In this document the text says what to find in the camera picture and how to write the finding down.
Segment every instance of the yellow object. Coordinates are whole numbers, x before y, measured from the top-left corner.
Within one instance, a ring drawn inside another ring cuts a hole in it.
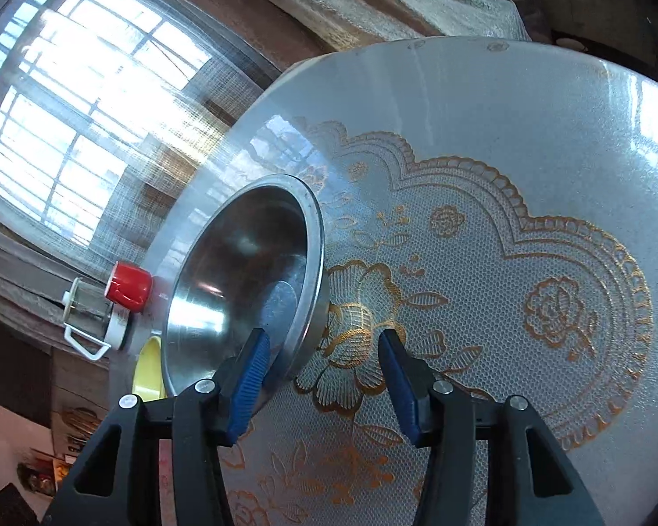
[[[161,338],[152,336],[139,353],[137,367],[134,368],[132,393],[144,401],[165,398],[165,387],[161,375]]]

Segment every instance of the white plastic handle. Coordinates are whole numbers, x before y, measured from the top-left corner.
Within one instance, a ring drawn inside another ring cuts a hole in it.
[[[88,332],[83,332],[82,330],[79,330],[75,326],[71,326],[69,324],[66,324],[64,326],[66,327],[66,329],[64,330],[64,338],[66,339],[66,342],[71,344],[71,346],[73,346],[78,352],[80,352],[82,355],[88,358],[88,360],[92,360],[93,362],[100,360],[100,358],[102,358],[102,356],[104,356],[105,353],[112,347],[111,344],[107,344],[107,342],[103,342],[99,338],[95,338],[94,336],[88,334]],[[95,353],[89,352],[83,347],[83,345],[80,342],[78,342],[71,335],[71,331],[81,335],[83,338],[91,341],[93,344],[99,344],[100,350],[98,350]]]

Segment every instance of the stainless steel bowl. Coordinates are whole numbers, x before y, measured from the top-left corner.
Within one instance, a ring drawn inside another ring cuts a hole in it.
[[[260,409],[318,346],[328,306],[314,194],[284,174],[249,184],[207,223],[176,280],[162,348],[168,395],[211,377],[260,327],[271,340]]]

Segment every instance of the red cup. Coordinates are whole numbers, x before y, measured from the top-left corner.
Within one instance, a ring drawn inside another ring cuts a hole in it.
[[[117,261],[105,287],[105,298],[132,312],[141,312],[151,294],[151,282],[148,271]]]

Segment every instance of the metal screw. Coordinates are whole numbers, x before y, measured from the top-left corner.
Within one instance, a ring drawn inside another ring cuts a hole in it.
[[[519,411],[523,411],[529,407],[529,402],[521,397],[521,395],[514,395],[514,397],[509,400],[509,404]]]
[[[137,401],[139,401],[139,399],[136,395],[128,393],[119,399],[119,407],[123,407],[123,409],[131,409],[137,405]]]
[[[451,393],[453,391],[453,384],[445,379],[435,381],[432,386],[436,393]]]
[[[199,393],[210,393],[214,391],[215,383],[211,379],[201,379],[197,384],[195,384],[195,391]]]

